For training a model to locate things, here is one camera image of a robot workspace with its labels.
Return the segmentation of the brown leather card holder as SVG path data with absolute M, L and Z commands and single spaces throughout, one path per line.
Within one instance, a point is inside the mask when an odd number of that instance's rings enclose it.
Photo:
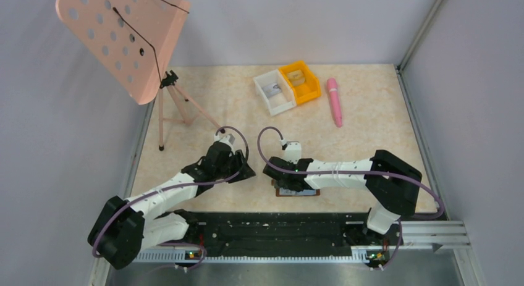
M 319 196 L 319 190 L 302 190 L 302 191 L 293 191 L 285 188 L 277 188 L 276 196 L 278 197 L 298 197 L 298 196 Z

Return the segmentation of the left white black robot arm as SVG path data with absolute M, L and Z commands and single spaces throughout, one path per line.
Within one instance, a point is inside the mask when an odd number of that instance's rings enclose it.
M 255 175 L 245 153 L 234 150 L 229 142 L 215 141 L 197 162 L 167 182 L 138 196 L 107 200 L 87 242 L 95 255 L 114 269 L 125 268 L 143 250 L 185 237 L 189 221 L 169 209 L 218 183 L 239 182 Z

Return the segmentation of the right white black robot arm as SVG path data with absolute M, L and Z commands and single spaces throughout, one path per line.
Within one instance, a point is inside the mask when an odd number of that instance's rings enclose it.
M 368 190 L 376 204 L 368 213 L 365 228 L 380 235 L 402 216 L 414 215 L 422 178 L 416 168 L 383 149 L 369 159 L 351 162 L 290 161 L 272 156 L 263 172 L 278 187 L 292 191 L 327 187 Z

